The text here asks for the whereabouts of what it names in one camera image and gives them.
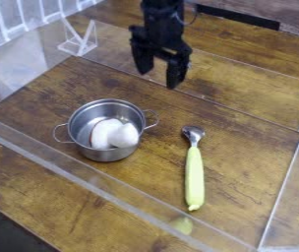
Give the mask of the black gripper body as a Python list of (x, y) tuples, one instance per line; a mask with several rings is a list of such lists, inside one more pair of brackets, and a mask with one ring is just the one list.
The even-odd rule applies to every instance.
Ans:
[(192, 55), (192, 48), (184, 41), (185, 0), (142, 0), (141, 10), (145, 24), (129, 27), (131, 40), (154, 46), (154, 57), (166, 61)]

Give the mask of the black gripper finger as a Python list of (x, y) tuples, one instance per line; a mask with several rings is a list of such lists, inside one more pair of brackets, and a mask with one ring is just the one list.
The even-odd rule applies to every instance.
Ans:
[(186, 79), (188, 69), (189, 60), (186, 58), (170, 61), (168, 68), (168, 88), (170, 90), (173, 90)]
[(150, 43), (133, 41), (131, 52), (138, 72), (145, 75), (154, 68), (154, 46)]

